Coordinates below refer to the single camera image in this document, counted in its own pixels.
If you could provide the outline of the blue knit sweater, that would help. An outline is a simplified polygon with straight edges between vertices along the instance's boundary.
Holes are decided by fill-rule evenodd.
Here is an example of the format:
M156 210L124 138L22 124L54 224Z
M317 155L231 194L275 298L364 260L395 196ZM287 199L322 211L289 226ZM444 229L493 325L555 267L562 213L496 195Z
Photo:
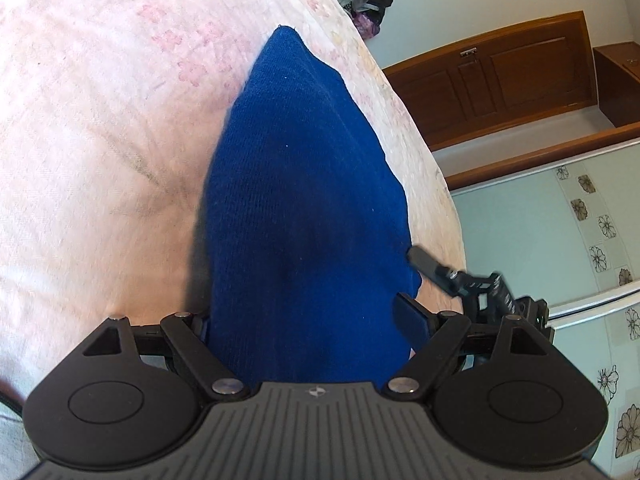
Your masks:
M382 385L407 362L393 302L421 280L405 191L294 29L273 32L235 100L204 206L207 344L243 382Z

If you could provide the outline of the floral wardrobe panel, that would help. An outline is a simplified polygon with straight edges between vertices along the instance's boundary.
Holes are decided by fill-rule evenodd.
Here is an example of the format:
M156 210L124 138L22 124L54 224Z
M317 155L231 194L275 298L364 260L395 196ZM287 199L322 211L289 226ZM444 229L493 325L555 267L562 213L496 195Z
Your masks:
M466 264L546 300L554 344L608 407L594 462L639 475L639 144L454 193Z

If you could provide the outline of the brown wooden door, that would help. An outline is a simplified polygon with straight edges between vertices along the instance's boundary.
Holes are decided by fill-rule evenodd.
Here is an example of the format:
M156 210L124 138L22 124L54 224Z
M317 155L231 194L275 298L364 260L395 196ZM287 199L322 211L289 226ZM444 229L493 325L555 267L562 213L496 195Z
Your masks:
M612 128L456 171L458 190L638 140L639 46L593 47L584 12L483 32L384 70L434 152L595 106Z

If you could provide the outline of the pink bed cover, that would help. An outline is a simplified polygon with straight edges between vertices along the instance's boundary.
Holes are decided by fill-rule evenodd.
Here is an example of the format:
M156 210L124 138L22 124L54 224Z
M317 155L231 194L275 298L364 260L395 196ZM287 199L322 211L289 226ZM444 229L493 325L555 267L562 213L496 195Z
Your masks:
M23 402L107 315L201 304L193 245L228 110L279 26L343 77L412 239L463 266L444 176L337 0L1 0L1 392Z

